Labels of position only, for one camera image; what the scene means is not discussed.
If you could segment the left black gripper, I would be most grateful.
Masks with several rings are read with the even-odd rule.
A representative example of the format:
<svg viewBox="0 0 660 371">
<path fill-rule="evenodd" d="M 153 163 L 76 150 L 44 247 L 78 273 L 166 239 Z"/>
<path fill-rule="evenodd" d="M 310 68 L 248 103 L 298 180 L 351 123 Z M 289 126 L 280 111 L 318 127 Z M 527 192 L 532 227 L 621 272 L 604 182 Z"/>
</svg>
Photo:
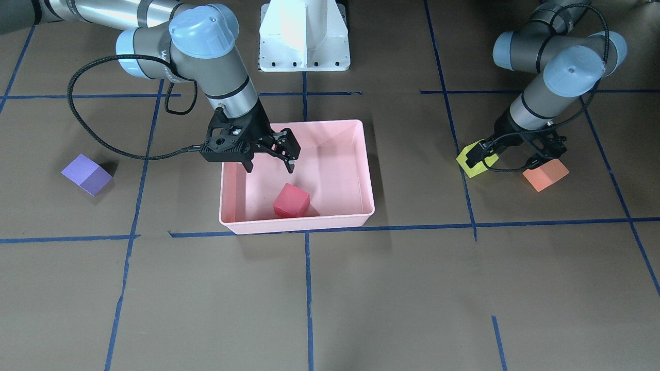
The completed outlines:
<svg viewBox="0 0 660 371">
<path fill-rule="evenodd" d="M 492 140 L 481 139 L 478 142 L 482 150 L 480 163 L 493 166 L 505 149 L 528 144 L 534 148 L 535 154 L 526 161 L 525 170 L 533 170 L 561 157 L 567 151 L 565 141 L 566 137 L 559 136 L 553 128 L 545 128 L 538 133 L 523 129 L 514 122 L 509 112 L 504 112 L 493 126 Z"/>
</svg>

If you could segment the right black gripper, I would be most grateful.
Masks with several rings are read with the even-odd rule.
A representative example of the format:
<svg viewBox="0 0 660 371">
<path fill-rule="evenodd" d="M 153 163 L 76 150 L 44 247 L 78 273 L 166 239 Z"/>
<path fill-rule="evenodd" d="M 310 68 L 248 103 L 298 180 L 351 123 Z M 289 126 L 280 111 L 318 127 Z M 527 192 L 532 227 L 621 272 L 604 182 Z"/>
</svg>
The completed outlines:
<svg viewBox="0 0 660 371">
<path fill-rule="evenodd" d="M 224 108 L 215 108 L 200 153 L 208 162 L 241 163 L 248 174 L 254 169 L 254 154 L 268 153 L 284 163 L 288 174 L 293 174 L 300 151 L 292 129 L 271 129 L 258 100 L 250 111 L 234 118 L 228 117 Z"/>
</svg>

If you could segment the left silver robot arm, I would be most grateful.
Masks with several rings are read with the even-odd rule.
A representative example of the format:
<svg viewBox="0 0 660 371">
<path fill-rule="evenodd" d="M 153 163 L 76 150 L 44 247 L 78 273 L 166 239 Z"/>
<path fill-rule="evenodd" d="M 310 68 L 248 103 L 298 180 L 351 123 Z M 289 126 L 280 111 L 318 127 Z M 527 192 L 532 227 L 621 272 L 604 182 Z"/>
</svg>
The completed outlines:
<svg viewBox="0 0 660 371">
<path fill-rule="evenodd" d="M 536 77 L 497 119 L 493 134 L 460 153 L 457 161 L 469 176 L 492 171 L 498 155 L 513 146 L 526 144 L 534 150 L 521 171 L 536 169 L 566 152 L 556 118 L 583 94 L 594 93 L 629 53 L 624 37 L 609 30 L 597 9 L 594 13 L 603 30 L 570 36 L 590 9 L 590 1 L 547 1 L 521 29 L 498 37 L 492 52 L 495 64 Z"/>
</svg>

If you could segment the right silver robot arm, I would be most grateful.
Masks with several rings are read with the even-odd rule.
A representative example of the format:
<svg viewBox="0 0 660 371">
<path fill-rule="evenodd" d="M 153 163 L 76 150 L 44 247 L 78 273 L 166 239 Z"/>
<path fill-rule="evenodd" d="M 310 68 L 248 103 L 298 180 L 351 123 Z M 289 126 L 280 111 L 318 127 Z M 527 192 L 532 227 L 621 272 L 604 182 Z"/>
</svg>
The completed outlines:
<svg viewBox="0 0 660 371">
<path fill-rule="evenodd" d="M 299 143 L 290 129 L 271 128 L 237 50 L 240 26 L 228 7 L 177 1 L 2 1 L 3 35 L 62 21 L 121 31 L 115 54 L 83 66 L 68 84 L 69 108 L 95 140 L 101 139 L 76 110 L 73 89 L 93 66 L 118 61 L 134 77 L 192 82 L 195 92 L 202 92 L 213 108 L 203 143 L 145 157 L 147 161 L 198 152 L 208 162 L 240 163 L 251 172 L 254 155 L 266 153 L 281 160 L 289 173 L 294 171 Z"/>
</svg>

